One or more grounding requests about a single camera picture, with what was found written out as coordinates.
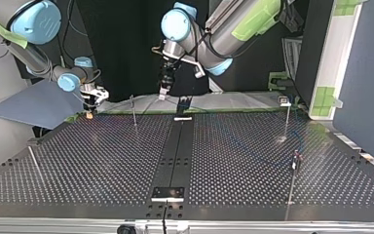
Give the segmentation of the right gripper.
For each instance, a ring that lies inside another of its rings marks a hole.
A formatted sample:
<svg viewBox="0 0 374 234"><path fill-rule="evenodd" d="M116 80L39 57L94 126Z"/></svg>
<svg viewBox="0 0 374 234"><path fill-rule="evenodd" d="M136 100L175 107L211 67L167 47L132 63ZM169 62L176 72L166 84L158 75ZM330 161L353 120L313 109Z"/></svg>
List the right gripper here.
<svg viewBox="0 0 374 234"><path fill-rule="evenodd" d="M85 96L84 97L84 110L86 112L86 118L87 119L93 119L94 115L93 113L96 113L97 105L95 104L96 96Z"/></svg>

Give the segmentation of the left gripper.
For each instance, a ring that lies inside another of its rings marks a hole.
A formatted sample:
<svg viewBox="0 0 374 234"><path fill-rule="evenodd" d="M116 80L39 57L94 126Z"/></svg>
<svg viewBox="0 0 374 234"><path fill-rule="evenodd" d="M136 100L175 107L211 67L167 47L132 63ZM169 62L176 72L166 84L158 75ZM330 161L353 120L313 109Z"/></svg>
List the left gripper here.
<svg viewBox="0 0 374 234"><path fill-rule="evenodd" d="M165 60L160 67L159 100L165 100L169 89L175 82L175 73L180 67L180 61Z"/></svg>

